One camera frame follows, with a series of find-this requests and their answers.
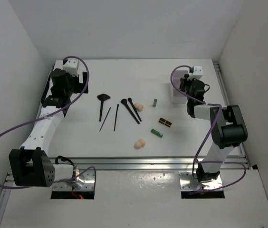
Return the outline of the green lipstick tube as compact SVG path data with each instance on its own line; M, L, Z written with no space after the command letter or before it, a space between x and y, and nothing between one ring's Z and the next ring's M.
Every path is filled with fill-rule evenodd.
M156 107L157 106L157 99L154 99L153 100L153 107Z
M155 130L155 129L151 129L151 133L154 134L154 135L156 135L159 138L162 138L163 137L163 134L160 133L159 131Z

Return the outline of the black gold eyeshadow palette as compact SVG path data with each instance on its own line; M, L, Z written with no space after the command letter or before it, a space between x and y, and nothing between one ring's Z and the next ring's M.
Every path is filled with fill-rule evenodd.
M171 128L171 126L172 126L172 122L170 122L162 117L158 120L158 122L169 127L169 128Z

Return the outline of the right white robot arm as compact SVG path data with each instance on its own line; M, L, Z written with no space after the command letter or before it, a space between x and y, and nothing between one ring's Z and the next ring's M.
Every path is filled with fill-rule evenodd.
M180 79L180 90L189 95L187 113L192 118L210 121L212 145L206 157L198 164L196 179L199 182L216 179L222 163L234 147L247 140L248 131L238 105L219 108L218 105L203 104L207 92L205 83L190 79L185 74Z

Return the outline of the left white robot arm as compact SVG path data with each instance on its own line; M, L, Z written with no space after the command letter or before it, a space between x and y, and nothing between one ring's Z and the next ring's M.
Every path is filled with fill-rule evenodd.
M71 96L88 93L87 73L79 76L64 69L56 68L49 76L40 110L40 121L36 122L31 133L19 149L11 150L10 166L15 184L24 187L50 187L54 182L69 180L74 175L74 165L52 163L48 149L54 133L66 117Z

